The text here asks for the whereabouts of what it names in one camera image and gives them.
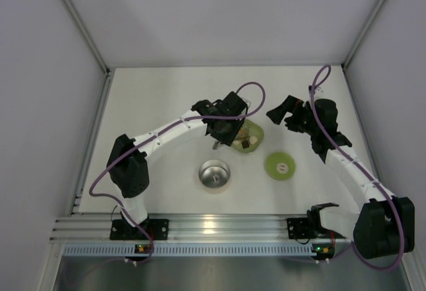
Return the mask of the metal serving tongs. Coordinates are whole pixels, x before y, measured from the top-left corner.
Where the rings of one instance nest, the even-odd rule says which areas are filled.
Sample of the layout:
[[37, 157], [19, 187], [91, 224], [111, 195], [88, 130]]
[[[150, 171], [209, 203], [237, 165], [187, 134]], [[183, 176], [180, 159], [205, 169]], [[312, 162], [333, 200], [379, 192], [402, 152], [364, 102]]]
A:
[[225, 146], [224, 143], [221, 143], [220, 141], [214, 141], [214, 144], [212, 146], [212, 150], [218, 150], [220, 147]]

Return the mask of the orange round cookie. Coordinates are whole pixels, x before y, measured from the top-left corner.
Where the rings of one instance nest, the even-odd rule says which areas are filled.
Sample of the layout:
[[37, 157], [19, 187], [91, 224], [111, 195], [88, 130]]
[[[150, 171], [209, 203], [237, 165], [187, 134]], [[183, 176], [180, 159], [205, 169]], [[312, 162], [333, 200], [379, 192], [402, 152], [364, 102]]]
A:
[[242, 132], [240, 133], [240, 136], [241, 136], [242, 138], [246, 138], [246, 137], [248, 137], [248, 135], [249, 135], [249, 132], [246, 132], [246, 131], [242, 131]]

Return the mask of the green round lid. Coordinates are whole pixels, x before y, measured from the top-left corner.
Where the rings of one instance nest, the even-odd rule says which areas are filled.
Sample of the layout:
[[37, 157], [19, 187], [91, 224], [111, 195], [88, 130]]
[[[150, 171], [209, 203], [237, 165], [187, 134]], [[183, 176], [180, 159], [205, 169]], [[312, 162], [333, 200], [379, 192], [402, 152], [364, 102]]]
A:
[[291, 179], [296, 171], [294, 159], [285, 152], [273, 152], [267, 156], [264, 169], [274, 180], [285, 181]]

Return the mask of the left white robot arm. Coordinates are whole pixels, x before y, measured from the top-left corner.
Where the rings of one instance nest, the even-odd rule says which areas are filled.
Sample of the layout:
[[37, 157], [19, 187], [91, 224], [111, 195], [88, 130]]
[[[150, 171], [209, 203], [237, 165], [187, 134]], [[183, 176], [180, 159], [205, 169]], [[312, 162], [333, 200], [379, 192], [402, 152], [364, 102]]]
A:
[[107, 167], [121, 194], [122, 217], [135, 227], [148, 218], [144, 191], [150, 184], [149, 166], [173, 149], [206, 135], [230, 146], [242, 125], [248, 104], [235, 92], [223, 100], [198, 101], [169, 125], [129, 138], [119, 136], [113, 145]]

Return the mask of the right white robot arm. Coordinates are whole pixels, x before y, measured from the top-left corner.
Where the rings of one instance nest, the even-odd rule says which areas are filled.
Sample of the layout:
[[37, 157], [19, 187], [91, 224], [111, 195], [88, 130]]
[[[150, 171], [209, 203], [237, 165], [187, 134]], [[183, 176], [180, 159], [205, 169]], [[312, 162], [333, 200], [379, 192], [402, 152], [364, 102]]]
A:
[[288, 96], [267, 117], [276, 125], [310, 136], [313, 151], [340, 179], [358, 206], [351, 212], [334, 202], [307, 211], [314, 234], [332, 231], [350, 239], [365, 259], [412, 252], [415, 246], [415, 207], [407, 197], [397, 197], [371, 175], [358, 159], [349, 139], [338, 130], [336, 103], [313, 103]]

